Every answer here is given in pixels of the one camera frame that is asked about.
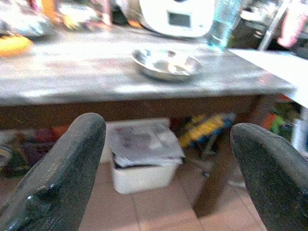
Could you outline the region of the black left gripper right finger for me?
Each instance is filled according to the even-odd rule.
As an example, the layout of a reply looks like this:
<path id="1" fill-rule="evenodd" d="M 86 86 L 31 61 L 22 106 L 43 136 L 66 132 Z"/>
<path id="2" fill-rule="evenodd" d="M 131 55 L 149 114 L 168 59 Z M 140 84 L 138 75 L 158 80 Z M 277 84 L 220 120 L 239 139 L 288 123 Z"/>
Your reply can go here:
<path id="1" fill-rule="evenodd" d="M 231 128 L 231 148 L 248 194 L 269 231 L 308 229 L 308 161 L 285 138 L 258 125 Z"/>

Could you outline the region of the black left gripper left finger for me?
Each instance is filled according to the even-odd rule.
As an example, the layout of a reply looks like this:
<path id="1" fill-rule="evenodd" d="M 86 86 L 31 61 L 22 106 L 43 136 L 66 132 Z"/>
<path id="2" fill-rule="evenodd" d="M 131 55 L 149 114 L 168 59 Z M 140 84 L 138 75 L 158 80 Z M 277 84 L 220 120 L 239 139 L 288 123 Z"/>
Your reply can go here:
<path id="1" fill-rule="evenodd" d="M 97 113 L 77 117 L 21 179 L 0 209 L 3 231 L 77 231 L 104 148 L 106 123 Z"/>

